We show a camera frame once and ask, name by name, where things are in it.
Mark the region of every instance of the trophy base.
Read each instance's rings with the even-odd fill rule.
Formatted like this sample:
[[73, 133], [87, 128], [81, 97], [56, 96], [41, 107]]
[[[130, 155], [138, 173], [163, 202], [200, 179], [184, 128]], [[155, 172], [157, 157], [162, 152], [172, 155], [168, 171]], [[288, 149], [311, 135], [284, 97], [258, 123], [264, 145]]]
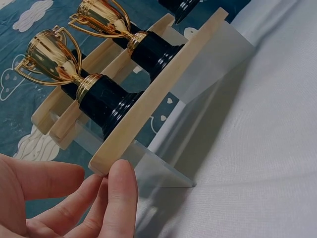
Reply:
[[89, 89], [80, 103], [80, 109], [97, 125], [103, 127], [115, 108], [129, 94], [104, 75]]
[[175, 15], [175, 24], [178, 24], [194, 9], [199, 0], [158, 0], [158, 2]]
[[131, 59], [150, 74], [153, 82], [183, 46], [172, 46], [156, 33], [148, 31], [134, 49]]
[[156, 77], [163, 71], [163, 69], [169, 64], [169, 62], [177, 55], [177, 53], [183, 48], [181, 46], [172, 46], [163, 57], [157, 62], [153, 69], [149, 72], [151, 83], [156, 79]]
[[137, 102], [143, 92], [140, 93], [129, 93], [114, 109], [107, 121], [105, 121], [103, 126], [104, 141], [112, 133], [115, 127], [123, 119], [123, 117], [128, 113], [131, 107]]

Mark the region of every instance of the white bedsheet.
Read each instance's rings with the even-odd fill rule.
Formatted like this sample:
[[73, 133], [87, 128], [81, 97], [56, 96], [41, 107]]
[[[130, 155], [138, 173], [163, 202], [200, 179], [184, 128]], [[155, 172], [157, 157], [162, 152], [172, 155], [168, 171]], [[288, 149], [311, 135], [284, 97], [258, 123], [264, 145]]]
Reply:
[[198, 185], [160, 189], [138, 237], [317, 236], [316, 10], [316, 0], [252, 0], [238, 15], [257, 51], [217, 85], [176, 165]]

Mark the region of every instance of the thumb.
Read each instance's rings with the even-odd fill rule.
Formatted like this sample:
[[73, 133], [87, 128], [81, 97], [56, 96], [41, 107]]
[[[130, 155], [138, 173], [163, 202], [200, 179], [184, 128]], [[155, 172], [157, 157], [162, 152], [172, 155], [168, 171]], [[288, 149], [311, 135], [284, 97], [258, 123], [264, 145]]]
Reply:
[[62, 162], [20, 161], [1, 157], [18, 179], [25, 200], [57, 198], [76, 191], [84, 180], [84, 169]]

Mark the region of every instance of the trophy cup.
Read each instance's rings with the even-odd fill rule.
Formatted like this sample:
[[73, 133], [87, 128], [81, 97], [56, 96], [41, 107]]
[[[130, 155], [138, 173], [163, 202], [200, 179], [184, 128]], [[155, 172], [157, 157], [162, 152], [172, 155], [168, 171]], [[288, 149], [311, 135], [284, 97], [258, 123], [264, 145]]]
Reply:
[[[125, 10], [111, 0], [83, 0], [69, 25], [92, 36], [127, 39], [131, 59], [150, 74], [151, 82], [180, 51], [182, 46], [172, 46], [151, 31], [131, 33], [131, 21]], [[78, 25], [87, 25], [96, 32], [88, 31]]]
[[199, 0], [158, 0], [158, 2], [173, 13], [175, 23], [178, 24], [194, 9]]
[[[75, 45], [78, 60], [67, 48], [66, 35]], [[35, 79], [22, 68], [54, 81]], [[108, 76], [85, 72], [79, 45], [64, 27], [56, 26], [53, 30], [38, 33], [29, 43], [25, 58], [14, 70], [40, 85], [63, 87], [73, 84], [66, 91], [72, 97], [77, 89], [76, 100], [80, 109], [103, 129], [104, 140], [143, 93], [127, 93]]]

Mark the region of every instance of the wooden board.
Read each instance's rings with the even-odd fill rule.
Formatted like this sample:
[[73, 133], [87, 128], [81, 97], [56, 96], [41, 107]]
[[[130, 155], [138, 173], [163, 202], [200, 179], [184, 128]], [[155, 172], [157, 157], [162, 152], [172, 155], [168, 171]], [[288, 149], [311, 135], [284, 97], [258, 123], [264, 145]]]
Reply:
[[[175, 21], [175, 18], [171, 14], [166, 14], [157, 23], [155, 23], [149, 30], [154, 31], [158, 35], [162, 35], [168, 26], [171, 26]], [[100, 47], [96, 48], [91, 55], [100, 58], [98, 56], [99, 51], [103, 51]], [[92, 68], [93, 63], [87, 65], [87, 68]], [[107, 75], [113, 78], [117, 83], [121, 83], [137, 66], [137, 64], [130, 59], [127, 50], [123, 52], [112, 61], [101, 74]], [[87, 116], [79, 109], [78, 103], [73, 104], [60, 116], [58, 121], [50, 130], [50, 136], [53, 138], [55, 143], [60, 146], [61, 149], [66, 149], [70, 143], [76, 138], [76, 121], [81, 119], [81, 123], [85, 124], [88, 122]]]
[[[89, 73], [101, 72], [122, 51], [113, 40], [106, 39], [83, 60], [83, 68]], [[52, 114], [60, 117], [72, 103], [61, 87], [56, 87], [33, 113], [31, 121], [42, 134], [47, 134], [56, 121]]]
[[109, 173], [113, 163], [120, 159], [148, 118], [212, 38], [227, 15], [228, 13], [220, 8], [166, 66], [94, 155], [89, 164], [91, 170], [101, 176]]

